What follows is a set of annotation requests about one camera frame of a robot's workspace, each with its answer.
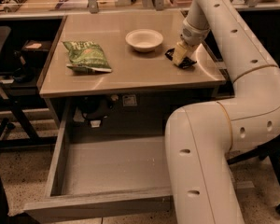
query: bowl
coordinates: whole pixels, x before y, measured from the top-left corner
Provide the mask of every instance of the bowl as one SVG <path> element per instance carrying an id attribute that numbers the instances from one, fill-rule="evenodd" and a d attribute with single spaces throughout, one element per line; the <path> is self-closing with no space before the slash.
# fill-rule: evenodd
<path id="1" fill-rule="evenodd" d="M 128 33 L 125 40 L 139 52 L 150 52 L 162 43 L 163 37 L 154 30 L 138 29 Z"/>

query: concrete floor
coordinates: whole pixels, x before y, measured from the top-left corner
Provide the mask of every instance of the concrete floor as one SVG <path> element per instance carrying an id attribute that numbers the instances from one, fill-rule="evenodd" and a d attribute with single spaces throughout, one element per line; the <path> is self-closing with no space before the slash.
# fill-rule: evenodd
<path id="1" fill-rule="evenodd" d="M 6 114 L 0 113 L 0 119 Z M 57 133 L 55 124 L 47 110 L 27 113 L 35 129 L 41 136 Z M 21 127 L 4 138 L 24 137 Z M 0 149 L 0 175 L 3 179 L 10 205 L 10 215 L 22 213 L 25 203 L 42 199 L 44 193 L 53 146 Z M 237 196 L 245 223 L 279 223 L 274 208 L 280 203 L 280 188 L 268 159 L 252 159 L 235 164 L 231 172 L 237 187 Z M 125 224 L 125 223 L 170 223 L 175 224 L 175 211 L 147 213 L 123 217 L 104 217 L 80 221 L 67 221 L 64 224 Z"/>

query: floor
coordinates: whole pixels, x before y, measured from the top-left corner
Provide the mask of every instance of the floor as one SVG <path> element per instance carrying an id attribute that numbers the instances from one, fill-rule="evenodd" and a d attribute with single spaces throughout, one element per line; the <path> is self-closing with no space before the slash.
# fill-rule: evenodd
<path id="1" fill-rule="evenodd" d="M 57 133 L 57 129 L 46 109 L 25 111 L 35 129 L 41 136 Z M 10 114 L 0 113 L 2 117 Z M 15 121 L 16 129 L 7 133 L 4 138 L 24 137 L 25 133 Z M 42 198 L 53 146 L 0 149 L 0 175 L 3 179 L 10 205 L 10 216 L 22 213 L 25 203 L 36 202 Z M 237 196 L 244 215 L 245 223 L 270 224 L 280 223 L 274 208 L 280 203 L 280 188 L 273 174 L 268 159 L 252 159 L 231 167 Z M 147 213 L 123 217 L 104 217 L 79 221 L 67 221 L 64 224 L 175 224 L 175 211 Z"/>

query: table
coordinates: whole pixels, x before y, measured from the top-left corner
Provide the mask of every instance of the table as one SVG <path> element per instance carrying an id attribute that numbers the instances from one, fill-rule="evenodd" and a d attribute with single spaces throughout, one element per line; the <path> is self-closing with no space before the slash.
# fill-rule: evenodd
<path id="1" fill-rule="evenodd" d="M 188 98 L 187 91 L 203 92 L 226 81 L 203 45 L 191 57 L 197 63 L 186 70 L 165 57 L 165 51 L 179 41 L 183 19 L 178 10 L 66 18 L 48 70 L 38 84 L 59 125 L 59 134 L 45 200 L 26 204 L 29 215 L 40 222 L 52 222 L 170 208 L 165 121 L 179 105 L 177 100 Z M 134 51 L 125 43 L 125 36 L 138 28 L 162 33 L 161 46 L 150 53 Z M 68 69 L 63 41 L 78 40 L 98 43 L 113 71 L 81 75 Z M 99 128 L 74 121 L 79 97 L 111 94 L 118 95 L 119 101 L 107 109 Z M 135 94 L 136 103 L 124 105 L 124 97 L 130 94 Z"/>

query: open drawer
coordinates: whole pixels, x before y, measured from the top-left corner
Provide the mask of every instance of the open drawer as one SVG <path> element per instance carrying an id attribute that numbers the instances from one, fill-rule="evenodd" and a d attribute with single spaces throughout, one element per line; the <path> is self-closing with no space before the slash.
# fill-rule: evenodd
<path id="1" fill-rule="evenodd" d="M 73 122 L 73 100 L 66 100 L 45 197 L 25 212 L 46 223 L 169 210 L 161 112 L 120 108 L 91 128 Z"/>

